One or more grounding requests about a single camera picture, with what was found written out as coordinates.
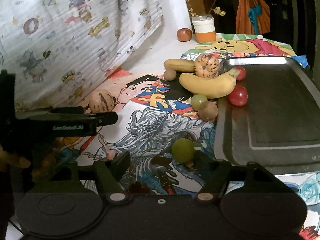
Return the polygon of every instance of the baking tray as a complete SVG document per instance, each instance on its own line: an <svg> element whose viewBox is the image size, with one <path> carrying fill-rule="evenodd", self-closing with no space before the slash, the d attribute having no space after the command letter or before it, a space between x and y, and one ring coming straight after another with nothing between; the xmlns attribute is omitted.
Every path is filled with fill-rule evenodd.
<svg viewBox="0 0 320 240"><path fill-rule="evenodd" d="M221 72L235 66L247 75L237 84L248 92L245 106L218 101L214 142L217 159L233 165L260 163L274 175L320 170L320 92L288 57L223 60Z"/></svg>

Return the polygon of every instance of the teal ribbon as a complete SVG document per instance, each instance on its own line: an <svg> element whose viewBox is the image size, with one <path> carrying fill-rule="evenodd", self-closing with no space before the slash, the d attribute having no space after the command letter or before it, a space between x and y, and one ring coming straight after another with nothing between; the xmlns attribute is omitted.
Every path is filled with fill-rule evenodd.
<svg viewBox="0 0 320 240"><path fill-rule="evenodd" d="M261 5L258 4L255 8L250 8L248 12L248 16L250 18L250 22L254 28L254 34L259 35L259 27L258 27L258 16L262 14Z"/></svg>

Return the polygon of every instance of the black cable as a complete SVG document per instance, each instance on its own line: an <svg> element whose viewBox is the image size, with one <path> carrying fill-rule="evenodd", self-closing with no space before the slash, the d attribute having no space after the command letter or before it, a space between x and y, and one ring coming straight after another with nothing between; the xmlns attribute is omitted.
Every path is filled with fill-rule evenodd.
<svg viewBox="0 0 320 240"><path fill-rule="evenodd" d="M22 230L21 230L20 228L18 228L18 226L17 226L15 223L13 223L10 219L9 219L9 222L10 222L10 224L13 225L21 234L23 234Z"/></svg>

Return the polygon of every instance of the orange liquid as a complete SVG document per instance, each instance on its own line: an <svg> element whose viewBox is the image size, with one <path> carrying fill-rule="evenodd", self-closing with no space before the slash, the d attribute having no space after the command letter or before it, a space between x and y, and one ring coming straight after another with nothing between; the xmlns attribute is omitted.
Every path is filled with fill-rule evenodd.
<svg viewBox="0 0 320 240"><path fill-rule="evenodd" d="M216 32L210 33L196 33L198 42L214 42L217 39Z"/></svg>

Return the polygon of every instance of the red fruit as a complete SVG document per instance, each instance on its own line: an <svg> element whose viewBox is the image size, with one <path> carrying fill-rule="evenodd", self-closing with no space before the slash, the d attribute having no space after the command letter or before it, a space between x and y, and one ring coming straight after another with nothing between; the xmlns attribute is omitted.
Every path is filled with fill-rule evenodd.
<svg viewBox="0 0 320 240"><path fill-rule="evenodd" d="M243 80L245 78L245 76L246 76L245 69L243 67L240 67L240 66L236 66L235 68L240 70L240 74L238 75L237 80L238 81Z"/></svg>
<svg viewBox="0 0 320 240"><path fill-rule="evenodd" d="M244 106L248 100L247 90L243 86L237 85L228 95L228 100L234 106Z"/></svg>

